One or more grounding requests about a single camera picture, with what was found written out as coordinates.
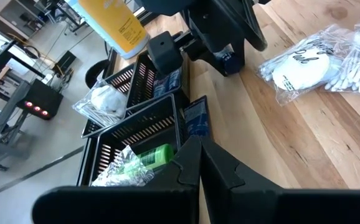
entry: gray floor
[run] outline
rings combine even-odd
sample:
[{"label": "gray floor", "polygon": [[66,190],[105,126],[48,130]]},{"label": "gray floor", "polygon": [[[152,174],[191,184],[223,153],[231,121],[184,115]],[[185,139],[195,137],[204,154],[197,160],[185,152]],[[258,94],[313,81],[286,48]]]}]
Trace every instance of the gray floor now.
[{"label": "gray floor", "polygon": [[[65,23],[49,24],[32,38],[32,42],[41,52],[49,53],[50,58],[57,60],[66,50],[92,31],[91,28],[84,27],[78,31],[78,36],[71,33],[68,36],[61,35],[50,51],[64,27]],[[85,144],[85,140],[81,139],[80,135],[86,119],[71,106],[88,91],[84,82],[86,71],[96,62],[107,58],[103,43],[104,41],[93,32],[71,50],[78,59],[73,66],[75,73],[72,81],[63,92],[64,100],[58,115],[51,121],[43,121],[34,116],[26,119],[22,127],[26,134],[19,139],[19,145],[29,150],[31,156],[26,161],[20,159],[3,161],[4,165],[11,168],[7,172],[0,172],[0,187]],[[29,73],[24,78],[31,80],[33,77],[34,74]],[[0,223],[31,223],[31,207],[37,196],[52,187],[75,185],[79,166],[80,154],[0,193]]]}]

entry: yellow bottle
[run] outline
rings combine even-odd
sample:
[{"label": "yellow bottle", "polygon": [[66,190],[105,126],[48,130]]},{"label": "yellow bottle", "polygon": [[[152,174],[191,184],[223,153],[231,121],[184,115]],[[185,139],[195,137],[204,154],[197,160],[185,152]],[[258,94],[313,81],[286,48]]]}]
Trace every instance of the yellow bottle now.
[{"label": "yellow bottle", "polygon": [[65,0],[124,59],[137,55],[149,35],[123,0]]}]

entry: blue package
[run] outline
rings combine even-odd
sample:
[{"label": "blue package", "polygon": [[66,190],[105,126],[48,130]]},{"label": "blue package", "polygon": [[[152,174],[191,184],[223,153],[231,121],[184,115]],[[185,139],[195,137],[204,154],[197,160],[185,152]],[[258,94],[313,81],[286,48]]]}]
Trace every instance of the blue package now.
[{"label": "blue package", "polygon": [[184,110],[186,126],[190,136],[211,136],[207,97],[203,96]]},{"label": "blue package", "polygon": [[174,90],[179,86],[181,68],[173,71],[169,76],[169,90]]},{"label": "blue package", "polygon": [[162,96],[169,90],[169,76],[154,81],[154,98]]}]

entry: black plastic basket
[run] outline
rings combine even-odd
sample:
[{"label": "black plastic basket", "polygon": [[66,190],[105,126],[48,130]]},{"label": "black plastic basket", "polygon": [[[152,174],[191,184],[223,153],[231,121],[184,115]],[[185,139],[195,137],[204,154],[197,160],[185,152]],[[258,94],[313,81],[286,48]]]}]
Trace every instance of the black plastic basket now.
[{"label": "black plastic basket", "polygon": [[163,144],[172,145],[175,153],[187,140],[184,117],[176,107],[173,94],[154,102],[121,123],[101,132],[93,165],[90,170],[90,185],[115,158],[115,149],[122,151],[127,145],[135,154],[141,154]]},{"label": "black plastic basket", "polygon": [[[131,64],[126,68],[120,70],[118,73],[106,78],[105,81],[110,83],[117,90],[127,95],[130,89],[131,77],[133,76],[134,67],[135,65]],[[88,120],[86,123],[86,127],[83,130],[82,138],[96,138],[102,130],[104,130],[104,128],[94,123],[93,121]]]},{"label": "black plastic basket", "polygon": [[180,73],[181,81],[179,82],[179,86],[156,98],[154,98],[154,81],[155,78],[161,74],[158,73],[147,52],[138,56],[126,105],[127,114],[133,114],[156,100],[172,93],[181,108],[188,106],[190,103],[190,77],[188,58],[186,55],[183,56],[184,62]]}]

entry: green bottle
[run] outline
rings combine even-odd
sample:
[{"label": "green bottle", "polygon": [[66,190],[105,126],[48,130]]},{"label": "green bottle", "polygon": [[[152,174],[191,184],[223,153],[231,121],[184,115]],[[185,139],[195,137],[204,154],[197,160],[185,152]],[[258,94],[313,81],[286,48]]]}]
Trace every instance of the green bottle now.
[{"label": "green bottle", "polygon": [[174,151],[171,145],[164,144],[148,152],[138,155],[141,162],[148,169],[155,169],[161,165],[165,165],[174,157]]}]

